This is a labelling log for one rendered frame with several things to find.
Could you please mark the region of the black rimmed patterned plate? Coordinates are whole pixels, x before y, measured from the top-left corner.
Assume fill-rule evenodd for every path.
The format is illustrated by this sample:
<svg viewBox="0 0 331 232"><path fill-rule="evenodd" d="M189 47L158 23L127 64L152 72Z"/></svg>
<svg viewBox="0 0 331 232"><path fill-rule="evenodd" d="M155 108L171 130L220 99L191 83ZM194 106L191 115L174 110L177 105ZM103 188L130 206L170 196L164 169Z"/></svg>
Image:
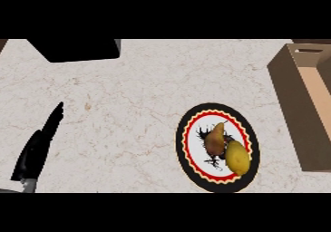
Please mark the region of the black rimmed patterned plate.
<svg viewBox="0 0 331 232"><path fill-rule="evenodd" d="M225 165L223 156L210 156L204 138L223 123L223 138L236 140L250 154L251 166L239 176ZM260 164L258 141L239 112L220 103L202 103L182 116L176 131L176 152L182 170L195 185L214 193L241 191L253 182Z"/></svg>

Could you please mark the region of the yellow lemon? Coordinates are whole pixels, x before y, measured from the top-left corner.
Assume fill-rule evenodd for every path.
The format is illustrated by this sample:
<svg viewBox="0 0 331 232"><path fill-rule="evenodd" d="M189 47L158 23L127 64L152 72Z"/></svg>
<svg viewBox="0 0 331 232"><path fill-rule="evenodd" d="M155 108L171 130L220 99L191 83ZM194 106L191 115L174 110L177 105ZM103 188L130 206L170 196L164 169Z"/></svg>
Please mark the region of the yellow lemon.
<svg viewBox="0 0 331 232"><path fill-rule="evenodd" d="M239 176L242 176L250 170L250 155L244 146L236 140L232 140L227 143L225 152L225 163L230 171L236 173Z"/></svg>

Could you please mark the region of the black appliance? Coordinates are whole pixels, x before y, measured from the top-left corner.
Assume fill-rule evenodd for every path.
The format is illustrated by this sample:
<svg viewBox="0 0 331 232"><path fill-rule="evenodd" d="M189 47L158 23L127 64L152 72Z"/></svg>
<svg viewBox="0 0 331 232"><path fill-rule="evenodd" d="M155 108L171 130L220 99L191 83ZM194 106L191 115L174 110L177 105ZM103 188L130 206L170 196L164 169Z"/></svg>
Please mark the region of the black appliance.
<svg viewBox="0 0 331 232"><path fill-rule="evenodd" d="M28 39L50 63L117 59L120 39Z"/></svg>

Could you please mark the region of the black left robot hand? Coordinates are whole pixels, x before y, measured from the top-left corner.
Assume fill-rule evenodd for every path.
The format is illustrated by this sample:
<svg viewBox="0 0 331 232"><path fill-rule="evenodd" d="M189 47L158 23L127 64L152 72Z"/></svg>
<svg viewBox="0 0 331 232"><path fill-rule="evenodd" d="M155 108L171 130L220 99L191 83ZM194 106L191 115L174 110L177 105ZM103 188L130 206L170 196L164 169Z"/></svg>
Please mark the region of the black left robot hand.
<svg viewBox="0 0 331 232"><path fill-rule="evenodd" d="M13 181L38 178L49 154L50 141L55 136L62 118L64 103L59 102L46 120L43 128L34 132L24 145L10 175L10 179Z"/></svg>

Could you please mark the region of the brown cardboard box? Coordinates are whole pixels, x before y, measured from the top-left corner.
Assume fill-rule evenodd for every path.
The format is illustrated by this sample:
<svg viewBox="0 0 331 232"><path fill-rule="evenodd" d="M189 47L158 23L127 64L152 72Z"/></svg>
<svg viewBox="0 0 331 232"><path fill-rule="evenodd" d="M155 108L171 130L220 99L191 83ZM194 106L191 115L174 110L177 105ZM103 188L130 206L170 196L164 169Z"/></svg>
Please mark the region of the brown cardboard box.
<svg viewBox="0 0 331 232"><path fill-rule="evenodd" d="M300 168L331 172L331 43L288 43L267 71Z"/></svg>

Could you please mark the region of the brown yellow pear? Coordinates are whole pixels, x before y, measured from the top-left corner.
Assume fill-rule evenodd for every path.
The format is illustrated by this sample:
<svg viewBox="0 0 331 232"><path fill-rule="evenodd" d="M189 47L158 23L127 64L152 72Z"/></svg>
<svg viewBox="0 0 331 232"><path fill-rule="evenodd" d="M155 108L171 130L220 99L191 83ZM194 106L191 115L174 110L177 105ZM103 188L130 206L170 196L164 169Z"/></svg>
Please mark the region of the brown yellow pear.
<svg viewBox="0 0 331 232"><path fill-rule="evenodd" d="M204 138L204 147L210 156L223 154L223 123L217 123L207 137Z"/></svg>

